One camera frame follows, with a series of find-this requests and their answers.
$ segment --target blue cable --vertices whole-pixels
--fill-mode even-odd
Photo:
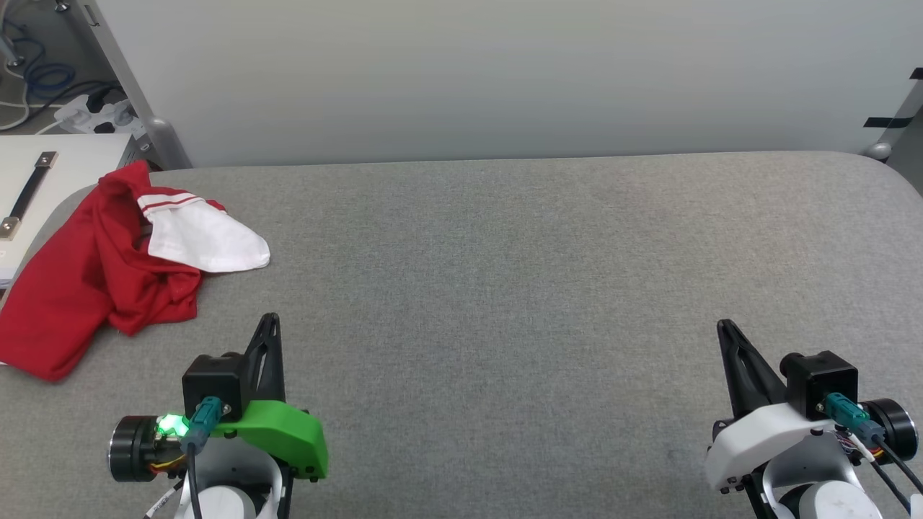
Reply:
[[[63,63],[44,63],[39,64],[45,57],[45,46],[32,38],[16,38],[13,43],[30,43],[39,48],[39,53],[26,64],[26,69],[22,77],[29,88],[29,94],[42,99],[49,100],[54,97],[54,93],[67,88],[67,85],[74,81],[77,71],[70,65]]]

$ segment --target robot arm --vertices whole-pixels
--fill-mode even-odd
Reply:
[[[905,469],[917,453],[917,431],[904,409],[889,399],[853,404],[857,369],[829,351],[785,356],[784,385],[733,321],[718,322],[718,337],[734,415],[714,423],[709,485],[724,494],[745,490],[760,519],[841,517],[844,507],[881,517],[853,467],[866,452],[877,471],[891,462]],[[776,489],[792,486],[777,498]]]
[[[201,519],[287,519],[294,480],[327,477],[320,422],[285,403],[279,316],[263,316],[242,355],[196,358],[183,397],[184,416],[126,416],[109,446],[116,481],[183,478],[176,519],[199,518],[193,501]]]

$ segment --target black tape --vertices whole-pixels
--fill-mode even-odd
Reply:
[[[866,128],[906,128],[910,126],[913,117],[869,117],[863,127]]]

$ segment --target red stripe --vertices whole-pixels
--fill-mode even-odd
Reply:
[[[154,203],[154,204],[150,204],[150,205],[144,206],[144,207],[141,209],[141,212],[147,211],[148,209],[150,209],[150,208],[152,208],[152,207],[161,207],[161,206],[164,206],[164,205],[179,205],[179,204],[181,204],[181,203],[188,202],[188,201],[190,201],[190,200],[192,200],[192,199],[197,199],[197,198],[198,198],[198,197],[197,197],[196,195],[192,195],[192,196],[189,197],[188,199],[182,199],[182,200],[179,200],[178,202],[174,202],[174,201],[170,201],[170,200],[167,200],[167,201],[165,201],[165,202],[157,202],[157,203]]]

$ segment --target gray fabric surface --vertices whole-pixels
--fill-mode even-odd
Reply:
[[[749,517],[744,495],[709,491],[701,470],[713,421],[730,414],[721,318],[773,365],[832,349],[859,366],[860,396],[923,417],[923,199],[869,159],[388,163],[153,181],[222,202],[267,239],[272,263],[209,278],[195,320],[100,332],[62,383],[0,368],[3,517],[141,516],[167,483],[110,479],[113,425],[181,410],[192,359],[242,350],[267,311],[282,316],[289,400],[322,420],[330,447],[330,478],[296,485],[293,518]],[[901,515],[873,473],[859,476],[886,516]]]

